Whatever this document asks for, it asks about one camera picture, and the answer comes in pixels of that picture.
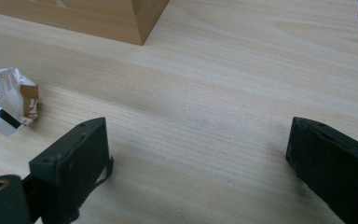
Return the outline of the crumpled white paper wrapper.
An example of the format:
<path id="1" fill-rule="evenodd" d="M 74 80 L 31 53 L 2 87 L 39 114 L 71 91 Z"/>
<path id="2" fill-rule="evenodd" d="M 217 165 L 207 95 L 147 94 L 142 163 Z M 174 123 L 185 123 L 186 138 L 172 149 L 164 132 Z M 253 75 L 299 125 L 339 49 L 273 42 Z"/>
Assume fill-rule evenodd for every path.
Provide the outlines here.
<path id="1" fill-rule="evenodd" d="M 38 86 L 18 68 L 0 69 L 0 133 L 10 136 L 38 116 Z"/>

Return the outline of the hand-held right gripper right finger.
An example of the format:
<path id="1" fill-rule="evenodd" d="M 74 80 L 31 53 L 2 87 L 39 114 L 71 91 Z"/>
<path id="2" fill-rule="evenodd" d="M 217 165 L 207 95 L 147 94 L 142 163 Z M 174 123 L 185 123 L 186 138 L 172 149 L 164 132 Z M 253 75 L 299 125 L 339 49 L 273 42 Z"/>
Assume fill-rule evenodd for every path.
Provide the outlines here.
<path id="1" fill-rule="evenodd" d="M 286 160 L 346 224 L 358 224 L 358 141 L 319 121 L 294 117 Z"/>

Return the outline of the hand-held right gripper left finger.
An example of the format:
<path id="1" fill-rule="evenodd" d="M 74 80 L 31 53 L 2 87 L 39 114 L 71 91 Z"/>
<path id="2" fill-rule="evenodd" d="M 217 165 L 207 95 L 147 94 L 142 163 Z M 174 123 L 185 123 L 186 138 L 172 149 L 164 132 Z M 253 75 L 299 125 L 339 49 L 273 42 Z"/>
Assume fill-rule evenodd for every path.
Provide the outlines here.
<path id="1" fill-rule="evenodd" d="M 29 162 L 23 180 L 31 220 L 70 224 L 89 195 L 110 177 L 106 119 L 84 121 Z"/>

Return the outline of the wooden box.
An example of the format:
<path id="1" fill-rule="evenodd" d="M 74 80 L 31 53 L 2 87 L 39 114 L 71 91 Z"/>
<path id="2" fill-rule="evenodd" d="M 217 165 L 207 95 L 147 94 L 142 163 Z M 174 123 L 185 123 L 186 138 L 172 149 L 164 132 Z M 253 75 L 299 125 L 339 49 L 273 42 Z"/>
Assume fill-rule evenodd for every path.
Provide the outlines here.
<path id="1" fill-rule="evenodd" d="M 143 45 L 170 0 L 0 0 L 0 14 Z"/>

